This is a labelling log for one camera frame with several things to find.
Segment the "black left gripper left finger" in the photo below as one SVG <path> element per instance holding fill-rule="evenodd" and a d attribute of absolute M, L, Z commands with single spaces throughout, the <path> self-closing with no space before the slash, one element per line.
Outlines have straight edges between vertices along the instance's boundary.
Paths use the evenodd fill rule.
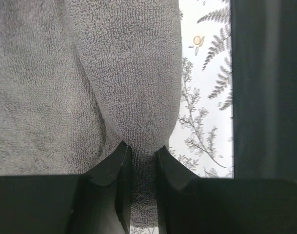
<path fill-rule="evenodd" d="M 0 234 L 127 234 L 131 147 L 82 175 L 0 176 Z"/>

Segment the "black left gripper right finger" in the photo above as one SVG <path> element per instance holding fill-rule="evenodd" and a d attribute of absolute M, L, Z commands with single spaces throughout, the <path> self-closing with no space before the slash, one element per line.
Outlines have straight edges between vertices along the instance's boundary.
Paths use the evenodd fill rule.
<path fill-rule="evenodd" d="M 156 152 L 161 234 L 297 234 L 297 184 L 202 178 L 163 147 Z"/>

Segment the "grey terry towel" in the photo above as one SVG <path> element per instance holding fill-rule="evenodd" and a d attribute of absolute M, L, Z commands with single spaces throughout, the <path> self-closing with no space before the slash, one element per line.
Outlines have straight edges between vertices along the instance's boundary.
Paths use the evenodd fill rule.
<path fill-rule="evenodd" d="M 158 224 L 154 154 L 181 96 L 176 0 L 0 0 L 0 176 L 133 150 L 131 224 Z"/>

